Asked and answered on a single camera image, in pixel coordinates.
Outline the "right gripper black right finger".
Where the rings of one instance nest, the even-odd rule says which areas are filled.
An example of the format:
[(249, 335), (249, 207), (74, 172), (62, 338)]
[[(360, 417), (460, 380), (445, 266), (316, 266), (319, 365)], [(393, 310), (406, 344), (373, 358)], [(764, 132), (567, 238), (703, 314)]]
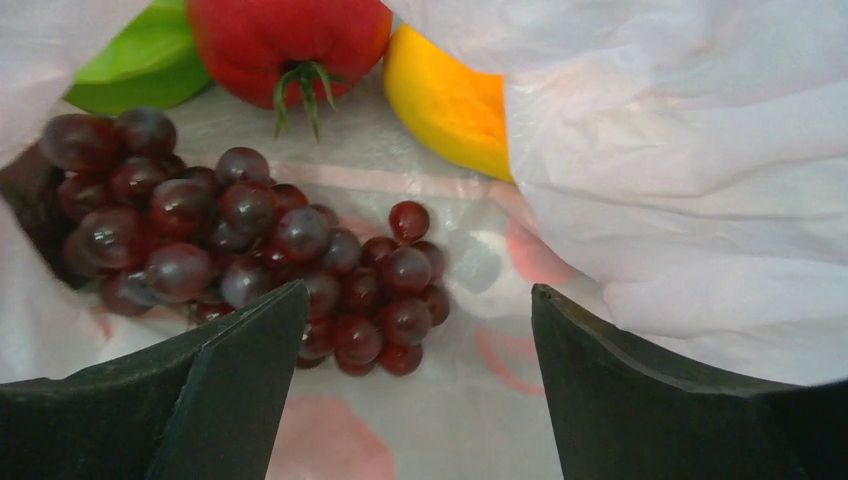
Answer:
[(567, 479), (843, 479), (847, 384), (718, 369), (532, 289), (532, 330)]

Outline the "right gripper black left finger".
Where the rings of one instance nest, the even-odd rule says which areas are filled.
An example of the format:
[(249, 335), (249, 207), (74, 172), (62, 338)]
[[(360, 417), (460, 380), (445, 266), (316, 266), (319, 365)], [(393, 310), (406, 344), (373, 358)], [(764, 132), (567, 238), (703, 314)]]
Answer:
[(1, 388), (5, 479), (262, 479), (310, 306), (292, 282), (60, 380)]

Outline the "pink plastic bag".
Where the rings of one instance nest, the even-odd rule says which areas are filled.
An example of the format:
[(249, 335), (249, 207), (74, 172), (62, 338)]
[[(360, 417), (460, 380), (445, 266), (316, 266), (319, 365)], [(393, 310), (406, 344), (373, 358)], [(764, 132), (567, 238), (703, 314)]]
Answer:
[[(1, 388), (60, 380), (190, 330), (97, 313), (19, 222), (24, 151), (74, 73), (140, 1), (1, 5)], [(396, 1), (399, 17), (506, 77), (515, 185), (452, 169), (374, 83), (314, 153), (219, 90), (180, 106), (188, 156), (257, 141), (374, 216), (434, 202), (455, 317), (419, 372), (293, 374), (262, 479), (567, 479), (532, 330), (550, 286), (700, 363), (802, 387), (847, 384), (847, 5), (843, 1)]]

